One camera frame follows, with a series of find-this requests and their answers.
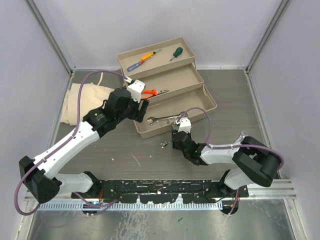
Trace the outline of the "orange handled pliers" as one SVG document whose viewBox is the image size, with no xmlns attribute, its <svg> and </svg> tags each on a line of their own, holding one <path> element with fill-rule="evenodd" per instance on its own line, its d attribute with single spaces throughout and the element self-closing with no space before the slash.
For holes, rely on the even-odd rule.
<svg viewBox="0 0 320 240">
<path fill-rule="evenodd" d="M 155 96 L 167 93 L 167 92 L 169 92 L 169 90 L 156 90 L 156 89 L 144 90 L 141 94 L 141 99 L 146 100 L 146 99 L 149 99 L 149 98 L 152 98 L 152 97 L 155 97 Z"/>
</svg>

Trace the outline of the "small silver wrench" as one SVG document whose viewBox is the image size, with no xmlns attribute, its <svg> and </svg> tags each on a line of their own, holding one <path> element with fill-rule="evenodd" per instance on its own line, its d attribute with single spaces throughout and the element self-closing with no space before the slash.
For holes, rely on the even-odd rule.
<svg viewBox="0 0 320 240">
<path fill-rule="evenodd" d="M 165 148 L 167 145 L 169 145 L 169 144 L 171 144 L 171 143 L 172 143 L 172 141 L 162 142 L 162 143 L 160 144 L 160 147 L 161 147 L 161 148 Z"/>
</svg>

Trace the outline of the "large silver wrench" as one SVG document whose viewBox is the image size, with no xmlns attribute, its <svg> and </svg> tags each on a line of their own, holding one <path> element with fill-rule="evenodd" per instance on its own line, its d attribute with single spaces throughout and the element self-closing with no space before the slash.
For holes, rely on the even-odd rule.
<svg viewBox="0 0 320 240">
<path fill-rule="evenodd" d="M 179 114 L 174 114 L 174 115 L 169 115 L 169 116 L 163 116 L 163 117 L 149 117 L 146 122 L 149 124 L 149 125 L 155 125 L 156 123 L 158 122 L 162 122 L 162 121 L 167 121 L 167 120 L 176 120 L 178 119 L 179 117 L 188 117 L 189 115 L 186 113 L 186 114 L 183 114 L 184 112 L 180 112 Z"/>
</svg>

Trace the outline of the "brown translucent toolbox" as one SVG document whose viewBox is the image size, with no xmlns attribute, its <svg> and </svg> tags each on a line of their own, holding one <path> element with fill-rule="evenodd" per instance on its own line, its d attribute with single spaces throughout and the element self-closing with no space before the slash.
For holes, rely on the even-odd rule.
<svg viewBox="0 0 320 240">
<path fill-rule="evenodd" d="M 178 47 L 183 52 L 170 61 Z M 127 68 L 141 61 L 148 53 L 159 50 L 141 66 L 128 72 Z M 195 54 L 183 37 L 173 38 L 141 48 L 117 54 L 121 72 L 132 80 L 145 83 L 146 90 L 169 90 L 149 99 L 143 122 L 135 122 L 135 128 L 142 139 L 163 134 L 172 129 L 173 120 L 160 121 L 149 125 L 149 117 L 166 117 L 190 109 L 187 113 L 191 122 L 206 117 L 217 108 L 217 104 L 196 69 Z"/>
</svg>

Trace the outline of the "yellow handled tool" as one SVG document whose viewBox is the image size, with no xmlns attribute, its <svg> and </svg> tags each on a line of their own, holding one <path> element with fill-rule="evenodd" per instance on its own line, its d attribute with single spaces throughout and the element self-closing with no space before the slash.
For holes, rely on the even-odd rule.
<svg viewBox="0 0 320 240">
<path fill-rule="evenodd" d="M 141 61 L 142 62 L 145 62 L 147 59 L 153 57 L 156 53 L 160 52 L 162 49 L 158 49 L 158 50 L 155 50 L 155 51 L 152 51 L 144 56 L 141 57 Z"/>
</svg>

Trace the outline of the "green handled screwdriver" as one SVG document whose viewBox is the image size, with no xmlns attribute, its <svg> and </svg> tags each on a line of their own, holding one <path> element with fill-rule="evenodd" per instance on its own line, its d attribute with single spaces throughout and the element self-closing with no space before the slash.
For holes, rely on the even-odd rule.
<svg viewBox="0 0 320 240">
<path fill-rule="evenodd" d="M 172 54 L 172 57 L 170 58 L 170 62 L 173 60 L 173 59 L 176 59 L 177 57 L 179 57 L 183 52 L 183 48 L 182 47 L 178 47 L 174 53 Z"/>
</svg>

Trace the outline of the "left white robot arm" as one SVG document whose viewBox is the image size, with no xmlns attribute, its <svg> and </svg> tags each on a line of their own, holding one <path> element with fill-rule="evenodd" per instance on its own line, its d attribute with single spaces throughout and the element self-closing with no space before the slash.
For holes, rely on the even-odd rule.
<svg viewBox="0 0 320 240">
<path fill-rule="evenodd" d="M 84 193 L 95 198 L 101 182 L 89 171 L 79 174 L 60 174 L 59 171 L 81 150 L 102 138 L 125 119 L 142 122 L 149 105 L 142 100 L 145 84 L 133 80 L 127 87 L 116 88 L 102 106 L 90 110 L 75 129 L 47 151 L 19 161 L 23 184 L 40 203 L 58 194 Z"/>
</svg>

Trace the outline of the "silver wrench near right arm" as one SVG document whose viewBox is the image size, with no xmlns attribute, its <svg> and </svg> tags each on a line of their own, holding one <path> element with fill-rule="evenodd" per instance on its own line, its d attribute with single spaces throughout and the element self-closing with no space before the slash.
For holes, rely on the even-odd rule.
<svg viewBox="0 0 320 240">
<path fill-rule="evenodd" d="M 240 135 L 239 135 L 238 139 L 235 141 L 235 143 L 241 143 L 244 140 L 244 138 L 247 136 L 248 135 L 244 131 L 241 131 Z"/>
</svg>

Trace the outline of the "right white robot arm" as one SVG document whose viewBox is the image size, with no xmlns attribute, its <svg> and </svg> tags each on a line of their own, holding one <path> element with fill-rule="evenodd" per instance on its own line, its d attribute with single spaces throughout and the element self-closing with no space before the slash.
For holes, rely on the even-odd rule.
<svg viewBox="0 0 320 240">
<path fill-rule="evenodd" d="M 241 187 L 257 184 L 270 187 L 284 158 L 251 136 L 240 134 L 232 144 L 196 143 L 191 136 L 191 122 L 187 117 L 172 124 L 173 148 L 182 152 L 185 159 L 196 166 L 214 164 L 233 165 L 219 181 L 219 191 L 231 197 Z"/>
</svg>

